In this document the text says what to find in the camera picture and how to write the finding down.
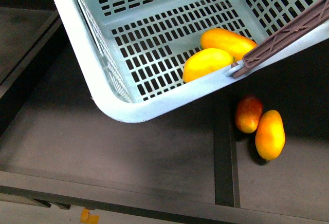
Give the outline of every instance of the gray shelf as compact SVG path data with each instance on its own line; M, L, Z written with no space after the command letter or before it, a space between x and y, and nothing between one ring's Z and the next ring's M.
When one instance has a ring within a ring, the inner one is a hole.
M96 107L50 17L0 86L0 193L183 223L329 223L329 40L126 124ZM232 123L249 93L284 122L286 146L268 163Z

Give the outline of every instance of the brown basket handle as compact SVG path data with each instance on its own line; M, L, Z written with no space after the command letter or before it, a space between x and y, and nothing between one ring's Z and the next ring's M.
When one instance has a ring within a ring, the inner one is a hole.
M329 20L329 0L318 0L288 24L268 37L242 58L244 67L233 74L238 78L263 63L291 43Z

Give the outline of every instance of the metal bar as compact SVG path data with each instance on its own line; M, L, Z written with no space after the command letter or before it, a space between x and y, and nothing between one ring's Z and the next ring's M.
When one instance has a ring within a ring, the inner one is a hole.
M239 180L229 92L214 94L214 169L215 203L240 207Z

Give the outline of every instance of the orange mango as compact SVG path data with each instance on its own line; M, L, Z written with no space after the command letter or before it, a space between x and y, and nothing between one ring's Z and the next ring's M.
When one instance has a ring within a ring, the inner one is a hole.
M244 133L253 133L263 113L262 101L254 95L245 96L235 110L235 125Z
M278 111L270 110L262 115L255 137L258 154L265 160L274 160L285 144L285 132Z

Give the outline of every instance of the dark gray surface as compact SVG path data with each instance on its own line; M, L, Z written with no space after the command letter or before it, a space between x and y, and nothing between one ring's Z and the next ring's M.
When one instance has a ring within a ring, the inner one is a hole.
M150 122L98 110L70 46L0 138L2 171L214 203L212 98Z
M154 210L225 221L233 215L246 223L312 222L266 213L272 212L328 221L327 47L328 41L230 87L233 103L252 92L265 110L277 109L287 135L282 155L259 165L252 139L235 133L242 209L213 204L211 96L150 122L113 121L94 105L70 47L0 139L4 191L100 201L96 207L128 212L116 205L122 204L147 209L137 213L150 217Z
M286 144L264 165L236 133L241 208L329 221L329 40L232 85L282 116Z
M53 11L0 7L0 83L37 41L43 32L40 28L52 14Z

